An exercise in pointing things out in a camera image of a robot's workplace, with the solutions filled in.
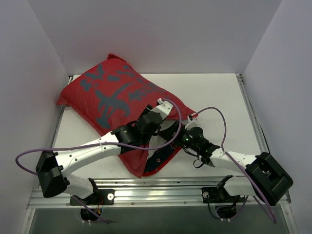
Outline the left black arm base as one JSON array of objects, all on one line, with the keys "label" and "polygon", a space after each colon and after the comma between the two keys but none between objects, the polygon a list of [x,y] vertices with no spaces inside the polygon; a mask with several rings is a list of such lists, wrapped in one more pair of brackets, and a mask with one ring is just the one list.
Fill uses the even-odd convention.
[{"label": "left black arm base", "polygon": [[86,205],[113,205],[115,199],[114,189],[99,189],[94,195],[80,199]]}]

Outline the red printed pillowcase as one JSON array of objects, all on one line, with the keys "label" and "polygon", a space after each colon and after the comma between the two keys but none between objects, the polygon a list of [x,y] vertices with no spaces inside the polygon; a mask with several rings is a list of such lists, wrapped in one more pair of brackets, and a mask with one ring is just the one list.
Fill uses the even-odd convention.
[{"label": "red printed pillowcase", "polygon": [[173,101],[168,122],[186,120],[194,113],[178,97],[144,78],[124,59],[109,54],[69,85],[58,98],[58,105],[72,107],[101,136],[137,120],[147,105],[156,106],[159,98]]}]

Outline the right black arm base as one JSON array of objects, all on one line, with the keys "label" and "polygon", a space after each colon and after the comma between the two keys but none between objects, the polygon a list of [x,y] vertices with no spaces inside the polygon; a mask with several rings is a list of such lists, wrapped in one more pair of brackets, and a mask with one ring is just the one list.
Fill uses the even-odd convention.
[{"label": "right black arm base", "polygon": [[203,187],[201,188],[203,203],[231,203],[234,197],[230,196],[224,188]]}]

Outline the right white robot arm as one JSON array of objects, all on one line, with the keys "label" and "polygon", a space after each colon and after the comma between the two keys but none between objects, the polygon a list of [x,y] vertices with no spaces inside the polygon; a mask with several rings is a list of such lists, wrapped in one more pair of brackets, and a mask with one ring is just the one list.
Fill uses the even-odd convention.
[{"label": "right white robot arm", "polygon": [[233,196],[257,196],[269,205],[276,205],[293,185],[293,179],[267,152],[247,155],[227,151],[222,146],[209,142],[203,129],[182,127],[178,142],[186,149],[194,151],[195,157],[203,164],[214,168],[224,168],[242,176],[230,176],[216,190],[217,197],[228,201]]}]

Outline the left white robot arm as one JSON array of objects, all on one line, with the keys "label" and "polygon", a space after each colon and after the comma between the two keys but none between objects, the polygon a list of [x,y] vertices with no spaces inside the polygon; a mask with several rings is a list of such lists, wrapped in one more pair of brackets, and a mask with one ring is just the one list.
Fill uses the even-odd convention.
[{"label": "left white robot arm", "polygon": [[98,200],[94,180],[73,175],[73,172],[106,157],[134,149],[146,150],[145,146],[158,134],[172,108],[171,103],[164,101],[155,108],[146,107],[136,121],[119,126],[87,144],[65,150],[43,150],[36,166],[43,196],[51,198],[67,193],[86,204],[94,204]]}]

